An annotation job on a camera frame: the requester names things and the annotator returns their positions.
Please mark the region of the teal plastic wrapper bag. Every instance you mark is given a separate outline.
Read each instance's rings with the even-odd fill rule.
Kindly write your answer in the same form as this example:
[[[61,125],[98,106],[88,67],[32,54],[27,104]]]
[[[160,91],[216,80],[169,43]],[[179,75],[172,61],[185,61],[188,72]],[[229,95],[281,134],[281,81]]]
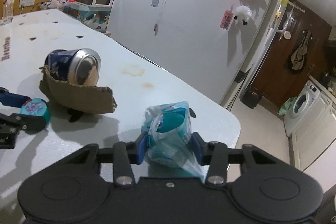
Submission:
[[[148,134],[145,160],[176,176],[204,179],[191,149],[192,128],[186,101],[150,106],[142,131]]]

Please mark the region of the teal round lid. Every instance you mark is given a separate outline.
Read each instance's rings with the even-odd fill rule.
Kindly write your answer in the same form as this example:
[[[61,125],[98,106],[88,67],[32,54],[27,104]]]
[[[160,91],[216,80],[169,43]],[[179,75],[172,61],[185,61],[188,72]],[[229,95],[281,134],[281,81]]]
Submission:
[[[51,114],[47,102],[41,98],[33,98],[26,101],[21,107],[20,114],[39,117],[39,127],[45,129],[50,122]]]

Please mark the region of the brown cardboard piece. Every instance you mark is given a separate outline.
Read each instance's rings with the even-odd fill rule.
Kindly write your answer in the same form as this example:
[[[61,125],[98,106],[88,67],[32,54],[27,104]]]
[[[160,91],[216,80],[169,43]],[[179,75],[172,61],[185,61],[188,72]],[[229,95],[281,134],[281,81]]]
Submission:
[[[47,66],[41,70],[43,78],[39,89],[50,101],[87,114],[106,114],[116,110],[112,89],[96,86],[99,74],[95,66],[90,69],[88,79],[82,85],[53,78]]]

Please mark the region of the crushed blue Pepsi can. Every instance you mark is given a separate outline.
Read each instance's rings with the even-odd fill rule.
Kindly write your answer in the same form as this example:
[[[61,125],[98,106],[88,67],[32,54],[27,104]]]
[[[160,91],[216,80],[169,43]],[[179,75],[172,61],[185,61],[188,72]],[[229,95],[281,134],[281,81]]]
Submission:
[[[45,65],[54,79],[82,85],[93,67],[100,70],[101,58],[89,48],[54,50],[46,57]]]

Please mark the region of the black box on floor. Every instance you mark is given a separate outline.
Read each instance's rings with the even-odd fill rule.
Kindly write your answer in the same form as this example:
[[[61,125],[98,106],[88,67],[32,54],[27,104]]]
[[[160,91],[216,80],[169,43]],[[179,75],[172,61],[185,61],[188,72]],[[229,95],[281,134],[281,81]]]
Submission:
[[[254,109],[262,99],[262,92],[259,91],[256,87],[250,85],[246,91],[241,96],[241,102],[249,107]]]

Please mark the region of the clear plastic water bottle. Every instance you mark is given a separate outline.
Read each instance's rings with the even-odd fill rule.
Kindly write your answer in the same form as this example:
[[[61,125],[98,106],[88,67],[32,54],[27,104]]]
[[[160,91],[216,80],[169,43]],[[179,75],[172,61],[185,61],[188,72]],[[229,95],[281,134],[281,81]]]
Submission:
[[[3,24],[9,24],[13,21],[14,16],[14,0],[4,0],[3,1],[3,14],[2,21]]]

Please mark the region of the green plastic bag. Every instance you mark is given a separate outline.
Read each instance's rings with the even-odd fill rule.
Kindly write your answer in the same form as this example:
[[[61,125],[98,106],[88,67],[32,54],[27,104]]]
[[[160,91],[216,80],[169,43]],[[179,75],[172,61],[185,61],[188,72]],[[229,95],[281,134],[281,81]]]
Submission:
[[[285,114],[290,110],[290,108],[293,106],[293,104],[295,103],[297,97],[290,97],[288,98],[283,105],[279,108],[278,110],[278,115],[284,117]]]

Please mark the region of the white kitchen cabinets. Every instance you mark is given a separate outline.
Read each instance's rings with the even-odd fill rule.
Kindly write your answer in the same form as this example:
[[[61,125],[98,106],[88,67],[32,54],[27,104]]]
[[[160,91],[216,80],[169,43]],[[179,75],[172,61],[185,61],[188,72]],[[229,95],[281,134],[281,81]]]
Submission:
[[[335,141],[335,96],[311,76],[304,90],[313,100],[290,137],[294,166],[301,171]]]

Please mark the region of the white washing machine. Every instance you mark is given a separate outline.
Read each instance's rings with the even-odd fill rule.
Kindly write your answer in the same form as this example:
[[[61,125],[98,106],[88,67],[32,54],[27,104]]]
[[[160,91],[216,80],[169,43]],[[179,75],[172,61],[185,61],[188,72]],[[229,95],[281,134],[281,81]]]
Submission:
[[[291,134],[297,129],[320,95],[321,89],[311,80],[308,80],[284,116],[287,137],[291,137]]]

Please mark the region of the pink hanging tag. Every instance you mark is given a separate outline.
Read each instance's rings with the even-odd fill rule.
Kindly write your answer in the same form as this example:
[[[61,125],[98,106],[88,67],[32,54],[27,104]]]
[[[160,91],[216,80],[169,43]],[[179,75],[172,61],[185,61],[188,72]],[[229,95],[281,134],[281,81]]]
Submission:
[[[232,11],[229,11],[229,10],[226,10],[224,15],[223,15],[223,18],[222,18],[222,21],[220,23],[220,28],[224,29],[224,30],[228,30],[231,22],[232,22],[232,18],[234,17]]]

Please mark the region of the hanging brown bag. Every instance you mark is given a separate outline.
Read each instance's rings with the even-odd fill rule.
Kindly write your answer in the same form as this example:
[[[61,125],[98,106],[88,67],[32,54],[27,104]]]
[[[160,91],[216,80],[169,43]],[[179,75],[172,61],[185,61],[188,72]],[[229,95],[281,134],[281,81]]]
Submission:
[[[291,73],[299,74],[305,68],[309,43],[311,41],[313,41],[313,36],[309,28],[300,32],[287,61],[287,66]]]

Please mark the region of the white sheep plush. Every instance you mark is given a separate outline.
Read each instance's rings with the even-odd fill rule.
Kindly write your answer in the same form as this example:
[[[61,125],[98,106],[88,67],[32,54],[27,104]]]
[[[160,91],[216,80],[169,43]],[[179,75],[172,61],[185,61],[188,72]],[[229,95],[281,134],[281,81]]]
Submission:
[[[247,25],[252,16],[252,10],[248,6],[238,6],[233,9],[234,20],[239,20],[243,25]]]

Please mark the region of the brown wooden door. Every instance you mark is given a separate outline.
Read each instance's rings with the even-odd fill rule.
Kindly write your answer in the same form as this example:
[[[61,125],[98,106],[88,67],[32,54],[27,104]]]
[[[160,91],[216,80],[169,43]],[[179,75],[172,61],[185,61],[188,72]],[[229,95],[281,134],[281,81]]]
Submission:
[[[331,25],[297,0],[290,0],[279,25],[289,32],[276,34],[252,87],[258,94],[281,107],[300,94],[309,77],[327,71],[325,45]]]

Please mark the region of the white refrigerator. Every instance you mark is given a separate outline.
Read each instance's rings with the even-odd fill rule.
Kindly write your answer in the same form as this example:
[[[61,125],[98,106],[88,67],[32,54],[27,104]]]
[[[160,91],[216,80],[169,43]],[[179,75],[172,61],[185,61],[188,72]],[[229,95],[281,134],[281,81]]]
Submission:
[[[235,101],[247,90],[261,67],[288,2],[289,0],[270,1],[260,28],[252,39],[252,46],[248,51],[244,63],[221,102],[221,106],[228,111],[232,110]]]

